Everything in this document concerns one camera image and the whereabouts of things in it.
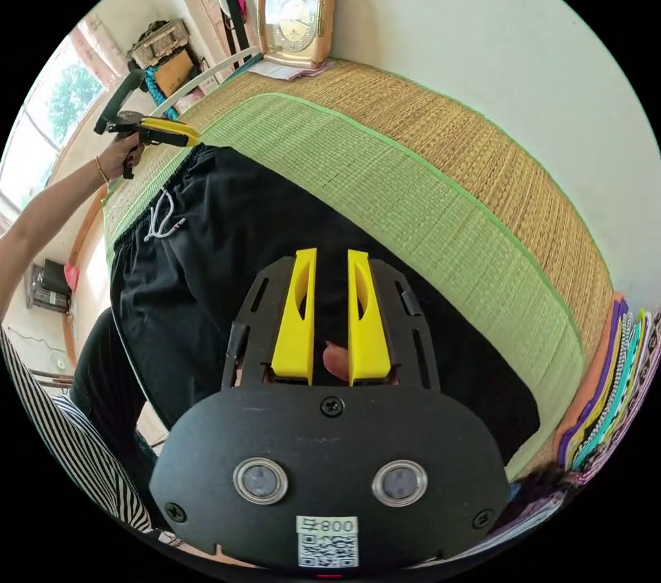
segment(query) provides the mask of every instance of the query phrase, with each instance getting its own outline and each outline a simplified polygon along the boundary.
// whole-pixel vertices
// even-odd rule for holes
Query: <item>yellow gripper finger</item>
[[[349,385],[385,379],[390,355],[367,253],[348,252]]]
[[[307,379],[312,385],[315,340],[317,249],[296,252],[277,334],[271,369],[281,379]],[[305,299],[304,314],[300,308]]]

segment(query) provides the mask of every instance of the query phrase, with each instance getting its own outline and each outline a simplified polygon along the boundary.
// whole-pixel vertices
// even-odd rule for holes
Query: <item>red object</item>
[[[238,0],[239,1],[239,8],[241,9],[241,15],[243,16],[243,22],[246,22],[246,16],[247,16],[247,8],[246,8],[246,0]]]
[[[76,291],[80,274],[81,270],[77,266],[73,266],[73,264],[69,264],[69,262],[64,265],[64,278],[72,292]]]

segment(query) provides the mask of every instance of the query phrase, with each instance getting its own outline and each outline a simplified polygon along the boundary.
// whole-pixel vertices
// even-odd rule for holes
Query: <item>bracelet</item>
[[[105,182],[105,185],[109,186],[110,179],[108,179],[105,172],[101,169],[101,163],[98,162],[98,156],[95,156],[94,159],[96,161],[96,168],[98,169],[98,173],[103,177],[103,181]]]

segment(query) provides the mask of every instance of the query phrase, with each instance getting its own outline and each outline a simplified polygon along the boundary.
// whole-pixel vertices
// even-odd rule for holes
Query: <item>folded blanket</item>
[[[585,437],[585,430],[599,419],[599,416],[601,415],[601,412],[603,411],[603,408],[607,402],[609,393],[613,386],[615,370],[618,365],[620,342],[623,335],[625,338],[628,337],[628,332],[626,331],[627,320],[625,319],[626,314],[628,314],[627,310],[627,303],[626,301],[622,300],[620,302],[620,314],[618,315],[616,324],[615,337],[612,346],[609,346],[609,355],[606,358],[606,364],[603,366],[596,391],[581,412],[577,424],[563,435],[563,438],[560,442],[558,462],[565,469],[569,469],[571,467],[574,454],[576,453],[578,446],[581,444]]]
[[[617,429],[618,425],[620,424],[622,418],[625,415],[625,408],[627,404],[629,404],[629,401],[631,400],[631,392],[633,390],[634,383],[638,378],[638,373],[640,371],[640,367],[642,363],[643,352],[647,347],[647,341],[649,340],[649,334],[651,331],[651,315],[649,314],[649,312],[646,313],[645,311],[641,310],[639,321],[641,324],[640,337],[638,338],[638,347],[633,357],[631,374],[629,375],[629,379],[627,380],[627,391],[620,400],[620,406],[618,407],[615,419],[611,423],[610,427],[608,427],[600,443],[612,437],[613,432]]]
[[[630,399],[624,407],[619,426],[613,431],[611,438],[603,440],[586,457],[578,471],[573,471],[568,475],[568,481],[574,485],[586,485],[604,467],[615,448],[625,437],[645,400],[661,359],[661,308],[652,314],[647,313],[646,329],[644,343],[640,348],[642,358],[638,364]]]
[[[620,348],[620,362],[618,362],[618,370],[616,372],[616,379],[613,382],[613,388],[609,395],[608,401],[604,410],[601,412],[596,424],[592,427],[588,437],[580,444],[576,457],[574,458],[571,468],[578,470],[580,465],[585,461],[586,457],[597,447],[599,442],[605,436],[606,431],[615,421],[618,409],[621,408],[621,399],[626,395],[627,386],[631,378],[631,371],[633,370],[634,357],[638,351],[638,341],[640,340],[640,322],[638,322],[631,330],[631,336],[622,342]]]
[[[560,451],[560,442],[562,441],[563,436],[568,433],[570,429],[580,423],[583,412],[586,410],[590,400],[592,400],[597,392],[601,373],[604,369],[604,363],[606,360],[609,360],[611,355],[620,315],[620,304],[623,298],[622,294],[618,292],[613,296],[611,309],[604,322],[604,328],[597,351],[578,386],[574,400],[569,405],[565,417],[562,419],[562,422],[560,422],[560,425],[554,434],[553,452],[556,456]]]

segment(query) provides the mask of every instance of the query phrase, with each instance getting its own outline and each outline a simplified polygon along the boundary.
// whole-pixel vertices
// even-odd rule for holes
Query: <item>hand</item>
[[[339,347],[333,342],[326,342],[323,354],[324,367],[338,379],[349,380],[349,352],[344,347]],[[390,375],[389,383],[399,385],[396,374]]]
[[[127,138],[115,136],[114,140],[98,155],[98,164],[109,180],[117,179],[124,174],[124,161],[134,168],[142,158],[145,146],[138,141],[138,134]]]

